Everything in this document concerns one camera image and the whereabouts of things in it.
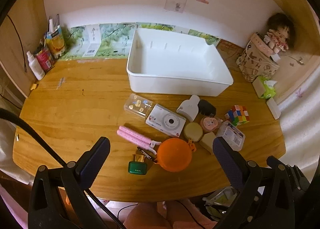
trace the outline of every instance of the green perfume bottle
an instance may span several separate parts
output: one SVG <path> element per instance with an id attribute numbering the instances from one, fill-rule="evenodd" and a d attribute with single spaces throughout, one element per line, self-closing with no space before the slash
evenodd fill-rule
<path id="1" fill-rule="evenodd" d="M 128 172 L 136 175 L 147 174 L 147 164 L 144 162 L 145 156 L 133 154 L 133 160 L 129 162 Z"/>

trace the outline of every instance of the pink hair curler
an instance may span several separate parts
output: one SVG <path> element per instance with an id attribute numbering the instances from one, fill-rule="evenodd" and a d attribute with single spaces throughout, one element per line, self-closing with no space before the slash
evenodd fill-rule
<path id="1" fill-rule="evenodd" d="M 120 126 L 119 130 L 124 131 L 125 133 L 129 134 L 131 137 L 136 138 L 140 141 L 145 142 L 146 144 L 148 144 L 152 149 L 155 147 L 155 145 L 160 145 L 161 142 L 157 142 L 157 141 L 153 141 L 152 139 L 133 131 L 132 129 L 129 129 L 125 126 Z"/>
<path id="2" fill-rule="evenodd" d="M 151 151 L 155 155 L 157 154 L 157 152 L 153 149 L 154 146 L 161 144 L 161 142 L 153 141 L 150 138 L 143 136 L 142 134 L 137 133 L 124 126 L 119 127 L 119 129 L 117 130 L 117 134 L 129 142 L 136 144 L 137 146 L 145 150 Z"/>

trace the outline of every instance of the wooden table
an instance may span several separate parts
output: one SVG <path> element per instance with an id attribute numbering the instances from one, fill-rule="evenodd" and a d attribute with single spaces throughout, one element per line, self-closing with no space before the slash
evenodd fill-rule
<path id="1" fill-rule="evenodd" d="M 241 73 L 231 71 L 234 84 L 218 97 L 201 97 L 217 108 L 217 116 L 232 105 L 245 105 L 250 122 L 240 126 L 246 135 L 242 156 L 266 166 L 270 155 L 285 153 L 280 124 L 265 100 L 258 99 L 251 83 Z M 61 78 L 65 82 L 59 87 Z M 77 161 L 100 138 L 111 142 L 111 152 L 93 186 L 97 197 L 114 201 L 143 202 L 175 200 L 201 195 L 229 184 L 215 156 L 196 144 L 192 162 L 179 173 L 170 173 L 148 162 L 145 176 L 128 173 L 128 162 L 136 147 L 116 131 L 126 125 L 144 135 L 163 141 L 168 136 L 145 124 L 142 118 L 123 110 L 130 93 L 125 59 L 58 62 L 36 90 L 26 99 L 20 117 L 66 161 Z M 175 111 L 188 95 L 142 94 L 143 97 Z M 14 162 L 35 175 L 40 165 L 60 165 L 25 131 L 18 128 L 14 142 Z"/>

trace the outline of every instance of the rubik's cube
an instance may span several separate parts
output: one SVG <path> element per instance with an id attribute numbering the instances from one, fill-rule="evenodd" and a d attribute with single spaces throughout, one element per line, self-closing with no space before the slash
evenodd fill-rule
<path id="1" fill-rule="evenodd" d="M 247 108 L 241 105 L 234 105 L 231 110 L 226 113 L 225 118 L 234 126 L 239 126 L 250 121 Z"/>

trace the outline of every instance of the white lotion bottle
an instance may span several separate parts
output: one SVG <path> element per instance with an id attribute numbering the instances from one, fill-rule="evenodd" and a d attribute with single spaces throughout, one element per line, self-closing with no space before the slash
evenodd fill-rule
<path id="1" fill-rule="evenodd" d="M 44 77 L 45 73 L 41 68 L 41 65 L 39 64 L 37 58 L 35 58 L 33 54 L 30 53 L 30 51 L 27 52 L 27 56 L 28 56 L 29 66 L 32 72 L 34 73 L 34 75 L 38 80 L 41 80 Z"/>

